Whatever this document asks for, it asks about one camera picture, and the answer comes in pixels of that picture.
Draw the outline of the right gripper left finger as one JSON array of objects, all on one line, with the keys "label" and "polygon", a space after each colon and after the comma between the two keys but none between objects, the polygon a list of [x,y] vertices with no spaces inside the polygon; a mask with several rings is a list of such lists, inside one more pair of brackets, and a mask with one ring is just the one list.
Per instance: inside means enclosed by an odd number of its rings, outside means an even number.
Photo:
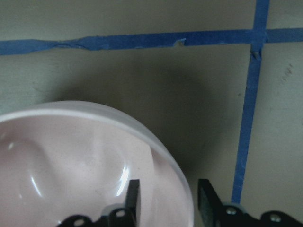
[{"label": "right gripper left finger", "polygon": [[140,180],[130,180],[125,203],[121,208],[113,209],[108,215],[102,215],[96,221],[84,215],[72,215],[64,219],[60,227],[136,227],[137,205],[140,198]]}]

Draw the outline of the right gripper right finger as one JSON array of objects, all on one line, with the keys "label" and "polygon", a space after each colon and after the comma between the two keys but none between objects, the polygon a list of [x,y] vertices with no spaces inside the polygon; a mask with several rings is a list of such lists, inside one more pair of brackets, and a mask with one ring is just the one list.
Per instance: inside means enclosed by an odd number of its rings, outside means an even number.
[{"label": "right gripper right finger", "polygon": [[205,227],[301,227],[303,224],[286,213],[268,211],[259,219],[235,203],[223,203],[207,179],[199,179],[198,210]]}]

